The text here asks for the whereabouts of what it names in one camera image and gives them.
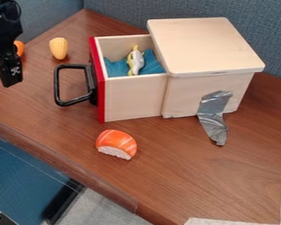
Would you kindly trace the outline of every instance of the floor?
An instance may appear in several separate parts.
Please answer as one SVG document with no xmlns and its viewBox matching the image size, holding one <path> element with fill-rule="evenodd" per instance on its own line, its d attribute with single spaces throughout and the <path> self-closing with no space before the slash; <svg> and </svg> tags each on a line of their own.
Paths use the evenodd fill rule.
<svg viewBox="0 0 281 225">
<path fill-rule="evenodd" d="M 86 189 L 71 205 L 57 225 L 149 225 L 102 195 Z"/>
</svg>

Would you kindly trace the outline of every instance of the sushi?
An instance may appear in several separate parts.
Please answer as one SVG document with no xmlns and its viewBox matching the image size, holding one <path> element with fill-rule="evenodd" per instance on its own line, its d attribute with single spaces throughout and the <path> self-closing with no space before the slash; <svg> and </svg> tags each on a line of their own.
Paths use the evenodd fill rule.
<svg viewBox="0 0 281 225">
<path fill-rule="evenodd" d="M 109 129 L 98 136 L 96 148 L 107 155 L 130 160 L 136 154 L 137 144 L 129 134 Z"/>
</svg>

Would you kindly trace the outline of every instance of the duct tape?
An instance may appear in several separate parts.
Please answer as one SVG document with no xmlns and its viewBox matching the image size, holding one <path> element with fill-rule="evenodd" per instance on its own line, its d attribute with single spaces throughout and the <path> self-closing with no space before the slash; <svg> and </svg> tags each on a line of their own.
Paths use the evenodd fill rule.
<svg viewBox="0 0 281 225">
<path fill-rule="evenodd" d="M 223 146 L 227 141 L 228 127 L 223 120 L 223 111 L 232 96 L 231 91 L 215 91 L 203 96 L 200 102 L 198 119 L 207 135 L 217 145 Z"/>
</svg>

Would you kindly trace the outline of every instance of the drawer handle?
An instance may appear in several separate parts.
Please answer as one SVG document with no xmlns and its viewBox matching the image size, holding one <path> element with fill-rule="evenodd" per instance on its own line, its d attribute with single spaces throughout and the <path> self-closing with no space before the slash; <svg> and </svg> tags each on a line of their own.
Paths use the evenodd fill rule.
<svg viewBox="0 0 281 225">
<path fill-rule="evenodd" d="M 60 94 L 60 79 L 59 72 L 61 69 L 84 69 L 86 84 L 88 93 L 86 95 L 68 100 L 62 101 Z M 59 106 L 70 106 L 86 100 L 89 100 L 93 105 L 97 105 L 97 88 L 96 78 L 92 73 L 92 67 L 90 64 L 62 64 L 54 70 L 54 100 Z"/>
</svg>

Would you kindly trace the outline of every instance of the box lid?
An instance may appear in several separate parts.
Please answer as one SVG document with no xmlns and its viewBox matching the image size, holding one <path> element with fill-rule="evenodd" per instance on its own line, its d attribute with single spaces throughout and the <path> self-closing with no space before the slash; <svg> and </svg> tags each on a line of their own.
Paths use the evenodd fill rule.
<svg viewBox="0 0 281 225">
<path fill-rule="evenodd" d="M 260 72 L 263 61 L 227 18 L 150 19 L 148 30 L 172 76 Z"/>
</svg>

